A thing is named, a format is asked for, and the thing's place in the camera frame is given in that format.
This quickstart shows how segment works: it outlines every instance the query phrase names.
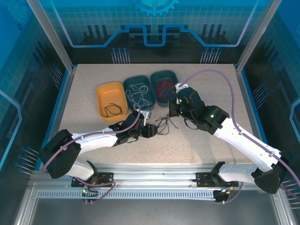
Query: beige countertop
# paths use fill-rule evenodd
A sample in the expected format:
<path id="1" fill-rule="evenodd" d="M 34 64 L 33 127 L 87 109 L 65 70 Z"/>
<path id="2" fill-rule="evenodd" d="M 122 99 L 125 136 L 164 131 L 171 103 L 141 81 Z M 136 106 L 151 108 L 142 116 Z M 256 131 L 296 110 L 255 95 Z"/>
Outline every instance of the beige countertop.
<path id="1" fill-rule="evenodd" d="M 123 82 L 135 75 L 150 75 L 160 70 L 172 70 L 179 82 L 202 69 L 218 69 L 232 82 L 235 93 L 237 122 L 252 133 L 248 114 L 232 64 L 79 64 L 68 96 L 60 129 L 71 133 L 101 130 L 110 123 L 98 114 L 96 89 L 109 82 Z M 231 114 L 231 93 L 225 79 L 213 72 L 203 73 L 189 83 L 198 91 L 206 105 L 217 105 Z M 168 108 L 155 104 L 148 123 L 168 114 Z M 180 117 L 172 118 L 168 135 L 140 138 L 137 142 L 113 148 L 100 148 L 82 154 L 93 163 L 251 163 L 250 159 L 225 141 L 207 132 L 191 130 Z"/>

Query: black bracket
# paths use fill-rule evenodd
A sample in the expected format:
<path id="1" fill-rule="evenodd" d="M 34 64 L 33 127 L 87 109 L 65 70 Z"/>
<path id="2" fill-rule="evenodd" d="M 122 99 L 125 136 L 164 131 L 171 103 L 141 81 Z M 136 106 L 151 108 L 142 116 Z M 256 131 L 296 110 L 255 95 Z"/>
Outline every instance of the black bracket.
<path id="1" fill-rule="evenodd" d="M 89 178 L 86 182 L 89 184 L 93 184 L 96 182 L 96 184 L 106 184 L 113 181 L 113 173 L 112 172 L 97 172 L 95 173 L 95 176 L 93 175 L 91 178 Z M 71 186 L 74 188 L 82 188 L 84 187 L 84 184 L 76 180 L 75 178 L 72 179 Z M 103 187 L 110 188 L 112 184 L 105 185 Z"/>
<path id="2" fill-rule="evenodd" d="M 196 179 L 192 180 L 193 182 L 197 183 L 197 188 L 216 188 L 216 187 L 223 187 L 223 188 L 229 188 L 234 185 L 234 187 L 238 187 L 239 183 L 236 181 L 232 182 L 226 182 L 224 180 L 219 179 L 218 184 L 216 184 L 212 178 L 210 172 L 197 172 L 196 173 Z"/>

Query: orange plastic tray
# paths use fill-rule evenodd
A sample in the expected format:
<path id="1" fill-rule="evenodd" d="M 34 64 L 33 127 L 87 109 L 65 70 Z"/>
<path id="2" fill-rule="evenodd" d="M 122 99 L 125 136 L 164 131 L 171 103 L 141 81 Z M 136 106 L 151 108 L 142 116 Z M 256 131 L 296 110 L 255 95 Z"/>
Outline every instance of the orange plastic tray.
<path id="1" fill-rule="evenodd" d="M 100 116 L 108 122 L 123 120 L 127 116 L 127 101 L 125 98 L 123 85 L 119 82 L 112 82 L 100 85 L 96 91 L 98 110 Z M 106 110 L 105 108 L 109 105 L 116 104 L 121 107 L 120 109 L 116 106 L 110 106 Z"/>

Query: plastic container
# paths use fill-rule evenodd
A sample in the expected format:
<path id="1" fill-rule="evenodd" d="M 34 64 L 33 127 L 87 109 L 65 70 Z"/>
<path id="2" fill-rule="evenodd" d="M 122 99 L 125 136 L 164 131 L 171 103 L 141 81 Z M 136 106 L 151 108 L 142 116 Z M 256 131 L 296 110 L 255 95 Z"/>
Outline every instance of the plastic container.
<path id="1" fill-rule="evenodd" d="M 134 102 L 143 110 L 152 110 L 155 105 L 155 95 L 148 77 L 139 75 L 127 78 L 123 82 L 129 108 L 133 111 Z"/>
<path id="2" fill-rule="evenodd" d="M 108 122 L 123 120 L 128 106 L 121 83 L 112 82 L 100 85 L 96 91 L 100 116 Z"/>
<path id="3" fill-rule="evenodd" d="M 157 104 L 160 107 L 168 107 L 168 103 L 160 101 L 159 99 L 162 99 L 162 97 L 157 96 L 157 95 L 160 95 L 162 93 L 165 96 L 165 99 L 164 99 L 165 101 L 173 100 L 174 98 L 176 98 L 174 91 L 171 88 L 160 89 L 160 90 L 158 90 L 158 88 L 160 87 L 160 84 L 163 83 L 164 81 L 171 82 L 174 85 L 177 84 L 178 79 L 177 79 L 176 74 L 171 70 L 158 71 L 158 72 L 153 73 L 150 76 L 150 81 L 151 81 L 151 85 L 152 85 L 154 93 L 155 93 L 155 98 L 157 100 Z"/>

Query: work surface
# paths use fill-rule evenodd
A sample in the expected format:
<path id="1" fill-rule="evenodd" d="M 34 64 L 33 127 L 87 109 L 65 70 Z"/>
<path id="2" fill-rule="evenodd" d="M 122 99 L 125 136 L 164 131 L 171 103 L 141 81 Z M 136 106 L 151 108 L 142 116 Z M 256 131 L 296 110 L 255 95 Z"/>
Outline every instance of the work surface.
<path id="1" fill-rule="evenodd" d="M 179 82 L 202 69 L 217 69 L 232 82 L 235 93 L 237 122 L 250 133 L 252 129 L 239 83 L 232 64 L 79 64 L 68 96 L 60 129 L 71 133 L 86 133 L 108 127 L 98 114 L 96 89 L 109 82 L 121 82 L 135 75 L 150 75 L 161 70 L 172 70 Z M 225 79 L 213 72 L 203 73 L 189 83 L 198 91 L 206 105 L 217 105 L 231 114 L 231 93 Z M 168 114 L 168 108 L 155 104 L 151 119 L 154 123 Z M 84 160 L 93 163 L 251 163 L 245 155 L 225 141 L 200 130 L 189 129 L 181 117 L 172 118 L 168 135 L 139 138 L 137 142 L 113 148 L 100 148 L 82 154 Z"/>

